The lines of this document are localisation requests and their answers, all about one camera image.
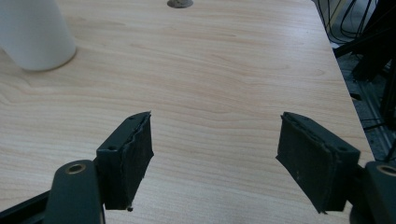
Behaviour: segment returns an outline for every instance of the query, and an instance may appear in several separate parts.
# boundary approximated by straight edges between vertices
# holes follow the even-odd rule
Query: white cylindrical object
[[[26,70],[48,70],[76,52],[55,0],[0,0],[0,48]]]

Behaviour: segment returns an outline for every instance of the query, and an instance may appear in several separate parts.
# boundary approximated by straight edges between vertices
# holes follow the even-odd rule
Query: dark floor
[[[343,20],[344,15],[347,12],[347,8],[350,6],[350,4],[351,0],[346,1],[343,10],[341,11],[339,16],[337,17],[336,22],[332,26],[332,31],[329,32],[329,39],[331,40],[332,46],[334,48],[337,48],[339,45],[342,45],[345,42],[353,39],[348,36],[353,37],[355,35],[353,34],[353,32],[356,32],[358,30],[363,18],[364,11],[368,7],[367,1],[356,1],[354,6],[351,6],[349,13]],[[374,9],[375,1],[373,1],[372,4],[368,7],[367,19],[363,24],[365,24],[369,20]],[[341,25],[346,32],[341,32]],[[347,88],[351,93],[354,106],[361,119],[361,126],[363,128],[367,128],[383,122],[379,114],[379,106],[383,96],[386,79],[378,75],[371,82],[356,81],[355,78],[352,76],[352,70],[360,61],[360,59],[360,55],[347,54],[338,58],[337,62],[344,76]],[[378,161],[384,160],[389,154],[389,150],[392,146],[394,139],[396,139],[395,132],[389,130],[386,125],[383,125],[367,130],[365,131],[365,133],[375,156],[375,159]]]

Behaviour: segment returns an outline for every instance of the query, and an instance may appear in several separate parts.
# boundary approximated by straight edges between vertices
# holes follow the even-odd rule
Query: wooden table
[[[70,63],[26,72],[0,51],[0,210],[151,110],[155,156],[134,211],[107,223],[348,223],[348,209],[317,214],[275,159],[284,111],[373,158],[311,1],[59,4]]]

